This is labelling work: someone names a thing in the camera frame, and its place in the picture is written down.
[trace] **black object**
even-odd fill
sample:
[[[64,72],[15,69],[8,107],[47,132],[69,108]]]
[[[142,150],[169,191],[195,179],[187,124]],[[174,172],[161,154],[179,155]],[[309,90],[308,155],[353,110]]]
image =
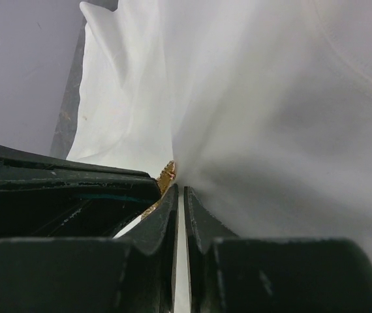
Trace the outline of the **black object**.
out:
[[[0,147],[0,238],[21,236],[0,239],[0,312],[171,312],[177,186],[105,238],[159,196],[145,173]],[[193,189],[184,199],[193,312],[372,312],[372,266],[354,243],[240,239]]]

